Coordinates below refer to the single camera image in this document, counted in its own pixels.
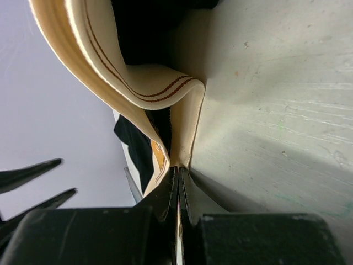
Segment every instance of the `table surface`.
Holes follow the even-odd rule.
[[[353,2],[224,0],[170,42],[206,83],[200,181],[239,211],[317,213],[353,253]]]

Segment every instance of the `beige cloth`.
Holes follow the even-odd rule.
[[[155,169],[144,195],[170,166],[187,167],[204,85],[165,66],[125,65],[110,0],[30,0],[30,5],[43,36],[69,71],[161,148],[164,163],[161,170]],[[173,137],[168,157],[143,110],[170,106]]]

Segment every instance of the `gray background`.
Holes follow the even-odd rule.
[[[111,109],[59,62],[26,0],[0,1],[0,171],[56,157],[59,168],[0,195],[9,218],[65,189],[64,207],[132,206]]]

